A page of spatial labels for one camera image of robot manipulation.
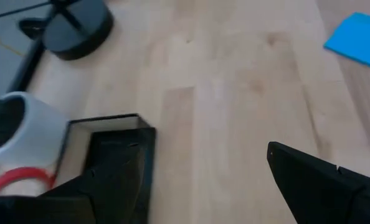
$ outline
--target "wood grain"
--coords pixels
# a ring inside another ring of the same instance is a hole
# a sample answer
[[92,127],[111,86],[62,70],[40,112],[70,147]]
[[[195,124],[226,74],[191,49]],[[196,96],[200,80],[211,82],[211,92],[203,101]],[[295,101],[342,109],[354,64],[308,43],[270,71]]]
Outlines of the wood grain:
[[151,223],[295,223],[269,141],[370,176],[370,68],[322,48],[370,0],[108,5],[108,40],[74,62],[44,54],[29,90],[71,118],[157,127]]

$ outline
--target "red tape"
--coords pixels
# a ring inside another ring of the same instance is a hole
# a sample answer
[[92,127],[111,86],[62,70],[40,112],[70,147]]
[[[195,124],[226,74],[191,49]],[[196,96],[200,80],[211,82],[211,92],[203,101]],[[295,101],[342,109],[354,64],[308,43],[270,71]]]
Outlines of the red tape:
[[24,179],[41,180],[46,184],[48,190],[52,188],[55,182],[54,176],[50,177],[44,169],[36,167],[19,167],[7,171],[0,176],[0,190],[13,182]]

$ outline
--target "white cup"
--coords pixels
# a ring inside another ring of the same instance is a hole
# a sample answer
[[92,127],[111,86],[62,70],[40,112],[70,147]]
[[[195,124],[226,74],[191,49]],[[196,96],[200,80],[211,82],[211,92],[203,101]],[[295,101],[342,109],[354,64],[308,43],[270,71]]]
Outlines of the white cup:
[[24,100],[24,117],[12,138],[0,147],[0,163],[42,167],[53,164],[59,156],[69,120],[25,92],[11,92],[0,100],[14,98]]

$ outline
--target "black round base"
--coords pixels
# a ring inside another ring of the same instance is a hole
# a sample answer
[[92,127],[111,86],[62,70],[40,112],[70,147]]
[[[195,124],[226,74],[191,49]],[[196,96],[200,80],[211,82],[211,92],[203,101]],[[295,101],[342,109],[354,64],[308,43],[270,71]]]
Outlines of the black round base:
[[59,58],[75,60],[92,53],[105,41],[113,27],[113,16],[102,0],[80,0],[66,10],[79,26],[59,13],[48,23],[42,41]]

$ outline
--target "black stand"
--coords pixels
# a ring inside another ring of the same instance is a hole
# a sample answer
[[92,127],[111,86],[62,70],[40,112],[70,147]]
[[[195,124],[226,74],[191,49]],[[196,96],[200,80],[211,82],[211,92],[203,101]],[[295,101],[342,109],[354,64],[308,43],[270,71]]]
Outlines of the black stand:
[[127,114],[71,121],[69,132],[75,125],[91,128],[107,120],[129,129],[92,132],[83,172],[76,178],[38,197],[0,197],[0,223],[146,224],[156,130]]
[[113,16],[101,0],[79,0],[64,6],[50,0],[57,14],[44,29],[42,41],[64,60],[75,60],[92,53],[108,37]]
[[370,223],[370,177],[278,142],[267,159],[297,223]]

